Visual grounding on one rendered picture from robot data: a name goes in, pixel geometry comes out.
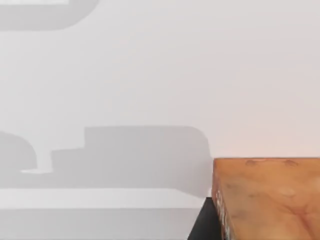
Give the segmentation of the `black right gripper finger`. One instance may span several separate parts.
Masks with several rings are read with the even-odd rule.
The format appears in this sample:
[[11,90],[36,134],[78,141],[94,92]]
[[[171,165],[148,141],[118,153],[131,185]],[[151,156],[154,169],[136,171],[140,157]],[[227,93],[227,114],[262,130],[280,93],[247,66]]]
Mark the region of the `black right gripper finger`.
[[220,220],[211,197],[206,197],[187,240],[224,240]]

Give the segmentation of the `orange book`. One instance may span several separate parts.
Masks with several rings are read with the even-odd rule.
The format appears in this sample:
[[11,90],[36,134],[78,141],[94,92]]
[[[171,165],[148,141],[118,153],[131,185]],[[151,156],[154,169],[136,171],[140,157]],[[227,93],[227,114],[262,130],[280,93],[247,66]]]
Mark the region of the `orange book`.
[[320,240],[320,157],[216,158],[223,240]]

